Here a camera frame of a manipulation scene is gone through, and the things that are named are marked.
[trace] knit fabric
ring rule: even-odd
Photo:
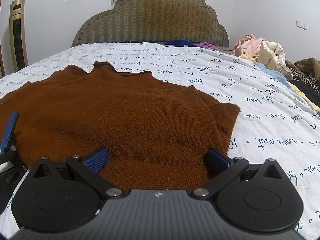
[[[209,147],[227,154],[240,111],[194,86],[162,82],[151,72],[117,73],[99,62],[90,73],[69,65],[4,96],[0,135],[15,110],[16,146],[26,165],[105,146],[109,162],[99,175],[125,191],[193,190],[206,182],[204,154]]]

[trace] white duvet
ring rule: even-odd
[[[95,61],[109,62],[119,72],[152,71],[162,81],[194,85],[220,102],[238,105],[241,112],[228,156],[241,156],[250,163],[275,158],[304,202],[296,230],[306,239],[320,235],[319,116],[305,100],[251,61],[207,49],[156,43],[85,44],[5,76],[0,80],[0,98],[69,64],[90,72]],[[0,216],[0,232],[9,238],[17,230],[8,205]]]

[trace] blue gripper pad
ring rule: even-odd
[[[81,159],[84,166],[98,174],[104,166],[108,163],[109,152],[105,147],[101,147],[98,150],[90,153],[86,157]]]
[[[233,165],[233,160],[216,149],[210,148],[205,156],[209,168],[216,174],[220,174]]]
[[[7,122],[7,126],[5,127],[1,145],[0,145],[0,154],[4,153],[4,151],[10,146],[9,140],[11,133],[13,133],[14,128],[16,126],[17,120],[19,117],[19,113],[17,111],[12,112]]]

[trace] metal screw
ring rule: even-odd
[[[196,188],[193,193],[199,197],[205,197],[207,195],[209,195],[209,190],[205,189],[205,188]]]
[[[106,191],[106,194],[110,197],[118,197],[121,193],[122,191],[119,188],[110,188]]]

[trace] yellow clothing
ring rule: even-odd
[[[256,62],[256,60],[253,57],[249,57],[247,54],[244,53],[242,53],[240,57]]]
[[[295,85],[291,84],[290,82],[288,82],[288,84],[299,96],[301,96],[303,99],[305,99],[307,101],[308,105],[311,106],[311,108],[313,108],[313,110],[320,111],[320,108],[318,106],[316,106],[314,103],[312,103],[310,101],[310,99],[307,98],[306,95],[299,90],[299,88],[297,88]]]

